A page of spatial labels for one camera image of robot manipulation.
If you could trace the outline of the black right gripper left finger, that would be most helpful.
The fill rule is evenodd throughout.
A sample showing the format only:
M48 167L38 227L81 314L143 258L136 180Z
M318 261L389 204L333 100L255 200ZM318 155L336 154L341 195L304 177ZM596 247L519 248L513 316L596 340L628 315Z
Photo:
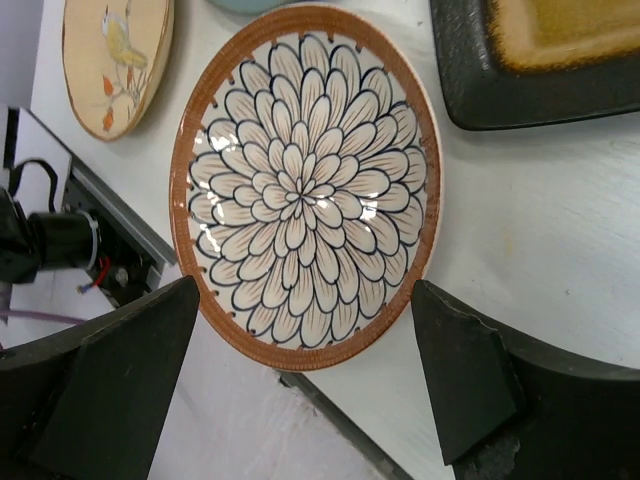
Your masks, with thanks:
M2 478L147 478L199 300L185 276L2 351Z

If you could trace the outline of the brown rim floral plate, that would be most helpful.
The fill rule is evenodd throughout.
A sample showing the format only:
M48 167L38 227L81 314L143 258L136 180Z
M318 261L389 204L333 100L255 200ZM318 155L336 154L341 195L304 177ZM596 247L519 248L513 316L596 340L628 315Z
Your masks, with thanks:
M414 69L326 4L264 14L190 95L170 170L181 271L236 350L324 369L379 339L432 257L440 135Z

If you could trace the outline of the beige bird painted plate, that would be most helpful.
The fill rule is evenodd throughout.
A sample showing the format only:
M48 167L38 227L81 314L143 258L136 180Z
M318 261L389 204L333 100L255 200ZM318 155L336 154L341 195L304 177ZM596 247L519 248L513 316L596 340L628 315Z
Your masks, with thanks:
M92 137L113 142L146 112L168 63L170 0L67 1L62 65L72 112Z

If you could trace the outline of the blue round plate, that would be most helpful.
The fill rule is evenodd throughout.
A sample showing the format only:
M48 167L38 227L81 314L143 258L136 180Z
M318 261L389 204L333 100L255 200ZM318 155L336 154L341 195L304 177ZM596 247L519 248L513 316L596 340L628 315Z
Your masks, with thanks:
M241 15L257 15L277 8L281 0L209 0L219 8Z

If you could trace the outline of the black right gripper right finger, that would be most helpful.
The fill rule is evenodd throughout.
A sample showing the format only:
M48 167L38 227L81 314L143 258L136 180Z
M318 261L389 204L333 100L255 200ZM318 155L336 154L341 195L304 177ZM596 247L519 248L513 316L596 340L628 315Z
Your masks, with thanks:
M426 280L411 296L443 461L458 479L635 479L639 373L538 340Z

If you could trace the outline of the black yellow square plate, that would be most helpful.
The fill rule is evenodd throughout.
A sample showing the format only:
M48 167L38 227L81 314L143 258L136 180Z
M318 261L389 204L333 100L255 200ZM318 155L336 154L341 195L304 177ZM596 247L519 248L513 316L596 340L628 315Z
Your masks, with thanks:
M499 54L488 2L433 1L430 9L444 104L461 129L528 128L639 109L636 53L525 70Z

